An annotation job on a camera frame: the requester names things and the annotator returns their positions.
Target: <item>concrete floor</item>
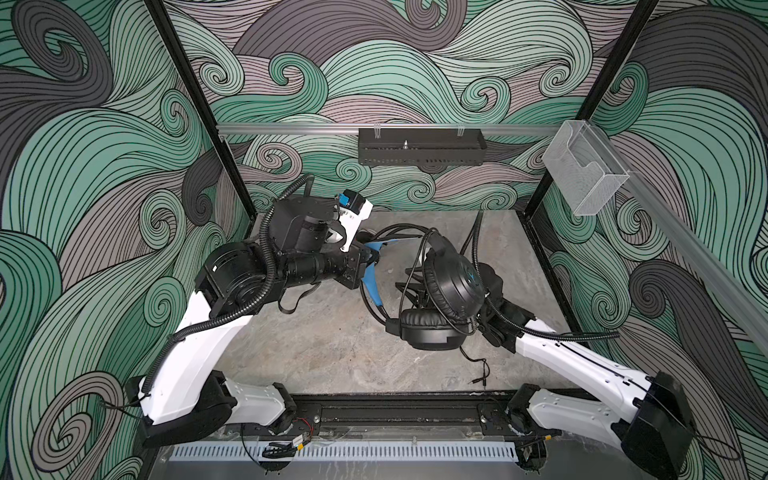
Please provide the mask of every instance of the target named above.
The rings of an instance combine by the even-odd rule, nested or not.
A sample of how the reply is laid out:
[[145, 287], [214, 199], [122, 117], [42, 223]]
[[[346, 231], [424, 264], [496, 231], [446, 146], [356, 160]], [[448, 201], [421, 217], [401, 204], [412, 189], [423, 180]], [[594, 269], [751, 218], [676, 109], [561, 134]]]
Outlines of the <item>concrete floor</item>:
[[[362, 228], [379, 230], [393, 223], [437, 227], [457, 249], [466, 238], [475, 212], [374, 212]], [[390, 315], [397, 312], [395, 281], [406, 281], [418, 241], [382, 248], [376, 267], [379, 292]], [[568, 331], [563, 314], [514, 211], [485, 212], [479, 259], [504, 280], [504, 296], [546, 321], [558, 332]], [[283, 305], [292, 307], [306, 287], [286, 292]], [[409, 308], [406, 299], [404, 308]], [[522, 383], [545, 388], [575, 386], [549, 368], [491, 346], [481, 334], [470, 336], [465, 351], [485, 357], [491, 367], [488, 389], [516, 389]], [[238, 382], [266, 385], [281, 382], [291, 393], [426, 392], [482, 390], [469, 382], [482, 374], [458, 350], [425, 352], [384, 332], [362, 304], [359, 292], [335, 281], [301, 301], [293, 315], [277, 304], [261, 313], [233, 339], [217, 369]]]

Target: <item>wire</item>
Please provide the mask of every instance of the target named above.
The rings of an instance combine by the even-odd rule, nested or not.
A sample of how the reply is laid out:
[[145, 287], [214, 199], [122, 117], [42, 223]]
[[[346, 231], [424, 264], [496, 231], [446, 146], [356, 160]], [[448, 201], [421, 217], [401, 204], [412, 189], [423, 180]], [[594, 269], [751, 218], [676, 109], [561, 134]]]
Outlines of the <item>wire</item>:
[[280, 310], [280, 312], [285, 313], [286, 315], [293, 315], [293, 313], [296, 312], [296, 309], [299, 308], [299, 302], [303, 298], [306, 298], [306, 297], [312, 295], [314, 293], [314, 291], [318, 289], [318, 287], [320, 286], [321, 283], [323, 283], [323, 282], [315, 283], [314, 285], [312, 285], [311, 288], [309, 288], [308, 290], [303, 291], [301, 293], [301, 295], [299, 295], [299, 298], [296, 299], [296, 305], [294, 305], [293, 308], [290, 308], [290, 309], [287, 309], [284, 306], [280, 305], [280, 302], [283, 301], [283, 294], [280, 294], [280, 298], [277, 299], [277, 308]]
[[296, 455], [297, 451], [291, 442], [270, 442], [268, 447], [261, 452], [261, 456], [270, 460], [277, 460], [279, 458], [291, 458]]
[[386, 321], [380, 319], [379, 316], [376, 315], [376, 312], [373, 311], [371, 304], [368, 302], [368, 296], [366, 295], [366, 288], [362, 283], [360, 284], [360, 296], [362, 297], [362, 302], [365, 304], [366, 309], [368, 310], [368, 313], [370, 313], [371, 316], [373, 316], [373, 318], [376, 319], [377, 322], [386, 326]]
[[429, 228], [424, 227], [423, 225], [415, 225], [413, 223], [395, 223], [394, 225], [389, 225], [388, 227], [384, 227], [373, 236], [373, 238], [370, 241], [378, 240], [381, 237], [384, 237], [385, 233], [394, 234], [401, 230], [420, 230], [422, 233], [429, 232]]
[[[583, 359], [585, 359], [585, 360], [588, 360], [588, 361], [592, 362], [593, 364], [595, 364], [595, 365], [597, 365], [597, 366], [600, 366], [600, 367], [601, 367], [601, 368], [603, 368], [603, 369], [606, 369], [608, 372], [611, 372], [611, 373], [613, 373], [613, 374], [614, 374], [614, 375], [616, 375], [617, 377], [619, 377], [619, 378], [621, 378], [621, 379], [623, 379], [623, 380], [626, 380], [627, 382], [629, 382], [629, 383], [631, 383], [632, 385], [636, 386], [636, 387], [637, 387], [637, 388], [639, 388], [640, 390], [644, 391], [644, 392], [646, 393], [646, 395], [650, 396], [650, 397], [651, 397], [653, 400], [655, 400], [655, 401], [656, 401], [656, 403], [657, 403], [657, 404], [658, 404], [658, 405], [659, 405], [659, 406], [660, 406], [662, 409], [664, 409], [664, 411], [665, 411], [665, 412], [667, 412], [667, 414], [668, 414], [670, 417], [672, 417], [672, 418], [675, 420], [675, 422], [679, 423], [679, 424], [680, 424], [680, 426], [681, 426], [681, 427], [683, 427], [683, 428], [685, 429], [685, 431], [686, 431], [686, 432], [690, 433], [690, 434], [691, 434], [691, 436], [693, 436], [693, 437], [694, 437], [696, 440], [698, 440], [698, 441], [699, 441], [699, 445], [701, 445], [701, 447], [702, 447], [704, 450], [706, 450], [707, 452], [709, 452], [711, 455], [714, 455], [714, 456], [716, 456], [716, 457], [722, 458], [723, 460], [730, 460], [730, 461], [732, 461], [732, 462], [737, 462], [737, 461], [741, 460], [741, 452], [740, 452], [740, 451], [739, 451], [739, 450], [738, 450], [736, 447], [734, 447], [734, 446], [733, 446], [733, 445], [731, 445], [730, 443], [724, 442], [723, 440], [715, 439], [715, 438], [713, 438], [713, 437], [710, 437], [710, 436], [708, 436], [708, 435], [701, 435], [701, 434], [698, 432], [698, 430], [697, 430], [695, 427], [694, 427], [694, 429], [690, 429], [690, 428], [688, 428], [688, 426], [687, 426], [687, 425], [685, 425], [685, 424], [684, 424], [684, 423], [683, 423], [683, 422], [682, 422], [682, 421], [681, 421], [679, 418], [677, 418], [677, 417], [676, 417], [676, 416], [675, 416], [675, 415], [674, 415], [674, 414], [673, 414], [673, 413], [672, 413], [672, 412], [671, 412], [671, 411], [670, 411], [670, 410], [667, 408], [667, 406], [666, 406], [666, 405], [664, 405], [662, 402], [660, 402], [660, 401], [659, 401], [659, 399], [657, 399], [657, 398], [654, 396], [654, 394], [653, 394], [653, 393], [649, 392], [649, 391], [648, 391], [648, 390], [647, 390], [645, 387], [643, 387], [643, 386], [641, 386], [641, 385], [637, 384], [637, 382], [635, 382], [633, 379], [628, 379], [626, 376], [624, 376], [624, 375], [621, 375], [619, 372], [615, 372], [613, 369], [610, 369], [610, 368], [606, 367], [605, 365], [602, 365], [602, 364], [601, 364], [601, 363], [599, 363], [599, 362], [595, 362], [593, 359], [591, 359], [591, 358], [587, 357], [586, 355], [583, 355], [582, 353], [579, 353], [577, 350], [574, 350], [574, 349], [572, 349], [571, 347], [569, 347], [568, 345], [565, 345], [564, 343], [563, 343], [563, 344], [558, 344], [558, 346], [562, 346], [562, 347], [564, 347], [566, 350], [569, 350], [569, 351], [571, 351], [571, 352], [575, 353], [576, 355], [580, 356], [581, 358], [583, 358]], [[651, 380], [650, 382], [651, 382], [651, 383], [653, 383], [653, 384], [655, 384], [655, 385], [659, 385], [659, 384], [658, 384], [658, 383], [656, 383], [654, 380]], [[715, 442], [715, 443], [720, 443], [721, 445], [725, 445], [726, 447], [728, 447], [728, 449], [730, 449], [731, 451], [735, 452], [735, 453], [736, 453], [736, 456], [735, 456], [735, 457], [728, 457], [728, 456], [722, 455], [722, 454], [720, 454], [720, 453], [717, 453], [717, 452], [715, 452], [714, 450], [710, 449], [710, 448], [709, 448], [709, 447], [708, 447], [708, 446], [707, 446], [707, 445], [706, 445], [706, 444], [703, 442], [703, 440], [710, 440], [710, 441], [712, 441], [712, 442]]]
[[470, 362], [482, 362], [482, 377], [474, 379], [470, 383], [482, 382], [482, 389], [485, 390], [485, 387], [487, 386], [486, 379], [489, 376], [491, 376], [491, 367], [488, 365], [488, 360], [487, 359], [473, 359], [472, 357], [467, 355], [467, 352], [464, 351], [464, 347], [463, 346], [460, 346], [458, 348], [458, 350], [459, 350], [459, 352], [462, 353], [464, 358], [466, 358]]
[[469, 229], [469, 235], [467, 235], [467, 240], [464, 240], [464, 244], [462, 245], [462, 249], [460, 252], [458, 252], [460, 255], [464, 255], [464, 252], [467, 251], [467, 247], [469, 247], [469, 242], [472, 241], [473, 232], [475, 231], [475, 228], [477, 228], [478, 224], [482, 222], [482, 210], [478, 211], [477, 216], [475, 217], [475, 222], [472, 224], [472, 228]]
[[226, 325], [227, 323], [240, 318], [248, 312], [253, 311], [263, 303], [264, 299], [266, 299], [266, 296], [269, 295], [272, 291], [275, 278], [277, 276], [277, 264], [275, 263], [275, 256], [272, 251], [271, 244], [272, 240], [270, 239], [270, 223], [272, 221], [272, 216], [275, 213], [275, 205], [277, 202], [285, 200], [292, 194], [296, 193], [296, 191], [299, 190], [302, 185], [314, 181], [314, 178], [315, 177], [312, 174], [304, 174], [297, 178], [294, 182], [291, 183], [291, 185], [283, 190], [280, 195], [277, 196], [277, 198], [272, 202], [272, 206], [264, 214], [264, 217], [261, 220], [261, 225], [259, 225], [259, 245], [261, 246], [262, 254], [264, 256], [266, 277], [264, 278], [264, 281], [261, 284], [261, 287], [259, 288], [256, 296], [249, 300], [246, 305], [240, 307], [234, 312], [226, 313], [222, 316], [218, 316], [214, 319], [209, 319], [204, 322], [189, 325], [176, 333], [170, 334], [166, 340], [165, 345], [163, 345], [163, 348], [160, 350], [160, 353], [157, 354], [154, 361], [152, 362], [152, 365], [147, 371], [147, 375], [144, 377], [144, 383], [141, 386], [141, 392], [143, 394], [147, 395], [152, 391], [154, 381], [157, 379], [157, 374], [160, 372], [160, 368], [163, 366], [163, 363], [165, 363], [165, 359], [168, 357], [168, 355], [170, 355], [170, 352], [179, 342], [187, 338], [189, 335]]
[[118, 406], [118, 405], [115, 405], [114, 403], [109, 403], [109, 402], [107, 402], [106, 400], [103, 400], [103, 399], [101, 400], [101, 405], [102, 405], [102, 406], [103, 406], [105, 409], [107, 409], [107, 410], [117, 410], [117, 411], [121, 412], [123, 415], [128, 415], [129, 417], [133, 417], [133, 418], [135, 418], [136, 420], [140, 420], [140, 421], [141, 421], [141, 420], [143, 420], [143, 419], [142, 419], [140, 416], [138, 416], [138, 415], [134, 415], [133, 413], [130, 413], [130, 412], [126, 412], [126, 411], [125, 411], [125, 409], [126, 409], [127, 407], [132, 407], [132, 406], [136, 406], [136, 405], [131, 405], [131, 404], [128, 404], [128, 405], [122, 405], [122, 406]]
[[530, 447], [531, 445], [536, 445], [537, 443], [544, 442], [546, 440], [550, 440], [552, 438], [552, 435], [544, 435], [543, 437], [536, 437], [535, 439], [531, 440], [528, 443], [524, 443], [522, 445], [516, 445], [516, 448], [518, 449], [524, 449], [526, 447]]
[[[429, 299], [430, 299], [430, 300], [432, 301], [432, 303], [434, 304], [434, 303], [435, 303], [435, 301], [434, 301], [434, 300], [432, 300], [432, 294], [431, 294], [431, 293], [429, 293], [429, 290], [426, 290], [426, 292], [427, 292], [427, 295], [429, 296]], [[435, 305], [435, 310], [437, 310], [437, 311], [438, 311], [438, 313], [440, 313], [440, 316], [442, 316], [442, 318], [443, 318], [443, 319], [444, 319], [446, 322], [448, 322], [448, 324], [451, 326], [451, 328], [452, 328], [452, 329], [454, 329], [454, 331], [456, 331], [457, 333], [461, 333], [461, 334], [462, 334], [462, 335], [464, 335], [464, 336], [472, 336], [472, 335], [475, 335], [475, 332], [477, 332], [477, 329], [475, 329], [474, 327], [472, 327], [472, 322], [470, 322], [470, 323], [468, 323], [468, 324], [467, 324], [467, 329], [470, 329], [470, 327], [472, 327], [472, 329], [470, 329], [468, 332], [462, 332], [462, 331], [461, 331], [461, 330], [460, 330], [460, 329], [459, 329], [459, 328], [456, 326], [456, 324], [455, 324], [455, 323], [453, 323], [453, 322], [451, 321], [451, 319], [449, 319], [449, 318], [448, 318], [448, 317], [447, 317], [447, 316], [446, 316], [446, 315], [445, 315], [445, 314], [442, 312], [442, 310], [440, 310], [439, 308], [437, 308], [437, 305]]]
[[[266, 471], [266, 468], [264, 468], [264, 465], [261, 465], [259, 463], [259, 461], [256, 460], [253, 457], [253, 455], [251, 455], [250, 452], [248, 451], [248, 447], [246, 447], [246, 445], [245, 445], [245, 435], [243, 434], [244, 432], [245, 432], [245, 424], [241, 423], [240, 424], [240, 441], [243, 442], [243, 450], [245, 450], [246, 455], [248, 455], [248, 458], [250, 458], [253, 461], [253, 463], [255, 463], [256, 465], [260, 466], [262, 470]], [[257, 452], [259, 451], [259, 444], [258, 443], [256, 445], [256, 451]]]
[[302, 422], [306, 423], [306, 426], [310, 428], [310, 438], [312, 438], [312, 435], [315, 434], [315, 427], [313, 427], [312, 424], [310, 424], [310, 421], [303, 417], [297, 417], [296, 420], [301, 420]]
[[389, 314], [386, 312], [386, 310], [384, 310], [384, 306], [383, 306], [383, 305], [376, 305], [376, 309], [377, 309], [377, 310], [378, 310], [378, 311], [379, 311], [379, 312], [380, 312], [382, 315], [384, 315], [384, 318], [386, 318], [386, 319], [389, 319]]
[[490, 292], [485, 288], [485, 283], [482, 281], [482, 275], [480, 274], [480, 267], [478, 262], [478, 244], [480, 243], [481, 224], [482, 224], [482, 210], [478, 212], [477, 217], [475, 218], [475, 224], [472, 225], [472, 232], [470, 233], [472, 235], [472, 265], [475, 267], [475, 271], [477, 271], [478, 280], [480, 282], [480, 285], [483, 291], [485, 292], [485, 303], [493, 311], [493, 313], [496, 314], [498, 318], [502, 319], [512, 328], [520, 332], [527, 333], [528, 335], [532, 335], [532, 336], [537, 336], [542, 339], [555, 340], [559, 342], [590, 342], [595, 340], [616, 339], [619, 337], [619, 332], [606, 332], [606, 333], [577, 332], [577, 333], [570, 333], [570, 334], [547, 333], [547, 332], [542, 332], [541, 330], [529, 329], [526, 326], [520, 326], [517, 323], [511, 321], [504, 313], [501, 312], [501, 310], [496, 305], [494, 305], [493, 301], [491, 300], [491, 297], [489, 296]]
[[[409, 283], [411, 283], [411, 279], [413, 278], [413, 273], [414, 273], [414, 272], [415, 272], [415, 270], [416, 270], [416, 265], [419, 263], [419, 259], [422, 257], [422, 250], [424, 250], [424, 246], [425, 246], [425, 245], [426, 245], [426, 243], [427, 243], [427, 239], [429, 238], [429, 236], [430, 236], [430, 235], [432, 235], [432, 234], [433, 234], [433, 233], [435, 233], [435, 232], [437, 232], [437, 229], [436, 229], [436, 228], [430, 228], [430, 229], [428, 229], [428, 230], [426, 231], [426, 233], [424, 233], [424, 235], [423, 235], [423, 237], [422, 237], [422, 241], [421, 241], [421, 243], [419, 244], [419, 249], [416, 251], [416, 258], [415, 258], [415, 259], [413, 259], [413, 266], [411, 267], [411, 273], [408, 275], [408, 280], [406, 281], [406, 285], [408, 285]], [[403, 303], [405, 300], [406, 300], [406, 289], [402, 289], [402, 293], [400, 294], [400, 306], [399, 306], [399, 307], [398, 307], [398, 309], [397, 309], [397, 317], [398, 317], [398, 318], [401, 318], [401, 317], [402, 317], [402, 303]]]

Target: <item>headphone ear cup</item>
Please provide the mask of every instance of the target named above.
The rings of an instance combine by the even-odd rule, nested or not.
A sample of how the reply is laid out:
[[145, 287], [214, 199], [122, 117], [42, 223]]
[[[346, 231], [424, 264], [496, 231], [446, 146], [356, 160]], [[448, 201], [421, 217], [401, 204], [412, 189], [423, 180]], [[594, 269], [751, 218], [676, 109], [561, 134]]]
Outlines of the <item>headphone ear cup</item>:
[[445, 296], [440, 291], [440, 287], [437, 283], [437, 278], [435, 275], [436, 257], [437, 256], [435, 255], [435, 252], [430, 251], [427, 253], [427, 257], [423, 264], [422, 269], [424, 271], [424, 284], [427, 287], [427, 292], [429, 292], [429, 296], [432, 298], [432, 302], [435, 304], [438, 310], [443, 313], [443, 315], [447, 316], [449, 319], [455, 322], [461, 322], [465, 319], [458, 315], [458, 313], [451, 307], [451, 304], [448, 303], [448, 300], [445, 299]]

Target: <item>strap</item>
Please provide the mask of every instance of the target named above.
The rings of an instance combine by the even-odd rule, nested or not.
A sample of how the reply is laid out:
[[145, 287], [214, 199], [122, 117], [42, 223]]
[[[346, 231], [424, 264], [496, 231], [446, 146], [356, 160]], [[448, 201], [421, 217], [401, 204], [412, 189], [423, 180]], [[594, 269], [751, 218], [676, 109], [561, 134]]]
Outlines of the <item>strap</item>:
[[310, 288], [306, 292], [302, 292], [302, 294], [299, 295], [299, 298], [296, 300], [296, 305], [294, 305], [293, 308], [290, 310], [284, 309], [283, 306], [280, 305], [280, 301], [283, 299], [283, 294], [285, 294], [285, 290], [284, 290], [283, 293], [280, 294], [280, 298], [277, 299], [277, 308], [279, 308], [280, 311], [285, 313], [286, 315], [290, 315], [291, 313], [295, 312], [297, 308], [299, 308], [299, 302], [301, 301], [301, 299], [304, 298], [305, 296], [309, 296], [312, 292], [317, 290], [317, 287], [320, 286], [320, 284], [321, 282], [315, 283], [312, 288]]

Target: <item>green swirl pattern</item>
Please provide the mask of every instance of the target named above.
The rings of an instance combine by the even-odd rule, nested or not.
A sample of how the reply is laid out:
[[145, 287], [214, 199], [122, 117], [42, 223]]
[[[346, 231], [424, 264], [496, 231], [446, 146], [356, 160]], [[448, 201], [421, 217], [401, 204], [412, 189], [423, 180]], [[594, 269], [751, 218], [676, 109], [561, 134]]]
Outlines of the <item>green swirl pattern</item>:
[[[220, 122], [556, 125], [575, 117], [635, 3], [468, 0], [464, 9], [458, 0], [433, 1], [434, 25], [409, 18], [405, 0], [344, 4], [345, 23], [336, 22], [338, 8], [314, 0], [281, 0], [272, 8], [256, 7], [262, 5], [256, 0], [166, 6]], [[316, 21], [294, 28], [301, 15], [290, 15], [276, 23], [289, 3]], [[693, 3], [701, 2], [668, 2], [654, 18], [683, 9], [712, 12], [712, 22], [739, 15], [731, 28], [739, 35], [765, 29], [763, 2], [711, 0], [713, 6], [686, 8]], [[461, 15], [452, 15], [457, 6]], [[36, 8], [29, 10], [35, 15], [22, 15], [22, 7]], [[254, 15], [255, 8], [263, 11]], [[52, 12], [56, 18], [45, 17]], [[382, 23], [370, 12], [393, 15]], [[46, 25], [55, 28], [43, 31]], [[352, 41], [336, 45], [328, 38]], [[688, 213], [699, 238], [768, 310], [760, 56], [743, 65], [738, 50], [729, 50], [735, 52], [730, 76], [681, 84], [674, 65], [654, 66], [641, 55], [648, 45], [676, 41], [640, 42], [639, 57], [614, 79], [592, 120], [622, 140], [622, 153]], [[750, 42], [759, 50], [757, 40]], [[705, 66], [688, 71], [696, 75]], [[0, 3], [0, 74], [9, 79], [0, 84], [0, 111], [11, 112], [0, 115], [0, 135], [9, 135], [0, 145], [19, 139], [0, 157], [0, 464], [7, 465], [4, 475], [24, 480], [84, 472], [136, 478], [144, 464], [133, 449], [136, 421], [105, 412], [99, 398], [123, 401], [115, 386], [146, 370], [176, 329], [204, 259], [244, 237], [248, 218], [242, 209], [229, 211], [231, 186], [214, 168], [211, 139], [142, 0]], [[750, 82], [756, 87], [747, 88]], [[730, 83], [731, 90], [722, 87]], [[462, 176], [454, 167], [426, 173], [361, 166], [354, 137], [227, 140], [260, 210], [306, 172], [316, 175], [316, 194], [350, 188], [378, 209], [521, 209], [545, 172], [541, 155], [550, 141], [489, 137], [488, 162]], [[649, 159], [649, 151], [657, 157]], [[664, 175], [653, 175], [659, 170]], [[668, 191], [670, 182], [680, 188]], [[688, 324], [671, 300], [653, 315], [643, 310], [631, 295], [632, 275], [659, 260], [687, 267], [643, 207], [621, 191], [596, 217], [574, 217], [553, 188], [539, 211], [548, 215], [550, 261], [569, 282], [581, 326], [639, 335], [646, 325], [663, 338], [643, 348], [658, 349], [667, 361], [661, 365], [673, 365], [670, 353], [682, 356], [687, 348]], [[768, 361], [739, 331], [739, 319], [724, 313], [722, 320], [731, 336], [705, 349], [735, 349], [751, 376], [739, 376], [739, 385], [754, 382], [768, 392]], [[631, 343], [640, 342], [637, 335], [594, 348], [638, 365], [644, 359]], [[761, 478], [768, 471], [766, 431], [750, 416], [761, 404], [748, 396], [750, 413], [720, 399], [717, 374], [697, 362], [683, 358], [674, 368], [713, 379], [692, 396], [722, 404], [705, 427], [714, 435], [733, 433], [746, 461], [729, 465], [694, 448], [684, 478]], [[75, 387], [93, 393], [70, 399]], [[63, 399], [51, 423], [48, 409]], [[58, 437], [84, 415], [92, 420], [86, 437]], [[36, 438], [66, 451], [67, 465], [40, 469]]]
[[[753, 52], [768, 41], [766, 8], [750, 0], [710, 4], [652, 20], [592, 121], [768, 311], [766, 69], [737, 73], [753, 67], [760, 58]], [[713, 43], [714, 25], [730, 37]], [[622, 333], [592, 348], [677, 376], [697, 428], [742, 455], [723, 460], [694, 442], [680, 477], [765, 478], [768, 359], [739, 327], [743, 319], [719, 304], [629, 191], [619, 190], [596, 217], [574, 217], [556, 187], [543, 206], [537, 223], [551, 229], [549, 260], [579, 325]]]

